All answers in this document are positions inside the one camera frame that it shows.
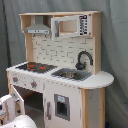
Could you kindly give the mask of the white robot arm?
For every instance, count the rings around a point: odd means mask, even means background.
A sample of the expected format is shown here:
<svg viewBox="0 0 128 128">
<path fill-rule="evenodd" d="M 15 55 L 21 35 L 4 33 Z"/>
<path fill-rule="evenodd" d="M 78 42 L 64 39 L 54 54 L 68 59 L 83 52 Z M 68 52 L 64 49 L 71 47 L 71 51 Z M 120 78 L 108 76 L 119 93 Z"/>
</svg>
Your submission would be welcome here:
<svg viewBox="0 0 128 128">
<path fill-rule="evenodd" d="M 15 115 L 15 104 L 10 94 L 0 98 L 0 128 L 37 128 L 27 115 Z"/>
</svg>

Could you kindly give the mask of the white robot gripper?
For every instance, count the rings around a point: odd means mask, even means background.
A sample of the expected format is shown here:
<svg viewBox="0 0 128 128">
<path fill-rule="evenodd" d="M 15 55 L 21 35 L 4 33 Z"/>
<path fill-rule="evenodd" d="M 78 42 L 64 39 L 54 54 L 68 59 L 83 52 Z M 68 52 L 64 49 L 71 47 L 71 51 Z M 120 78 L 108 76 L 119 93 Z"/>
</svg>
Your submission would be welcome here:
<svg viewBox="0 0 128 128">
<path fill-rule="evenodd" d="M 15 119 L 14 100 L 10 94 L 0 98 L 0 126 L 10 123 Z"/>
</svg>

